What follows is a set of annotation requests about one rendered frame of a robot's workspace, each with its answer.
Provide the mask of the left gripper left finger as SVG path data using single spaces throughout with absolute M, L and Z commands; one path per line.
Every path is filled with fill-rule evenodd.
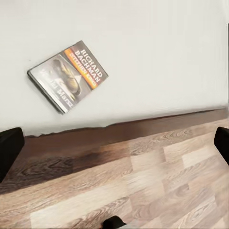
M 0 184 L 24 146 L 21 127 L 0 132 Z

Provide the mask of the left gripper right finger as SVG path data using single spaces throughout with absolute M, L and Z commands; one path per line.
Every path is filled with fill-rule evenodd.
M 229 165 L 229 129 L 218 127 L 215 134 L 214 144 Z

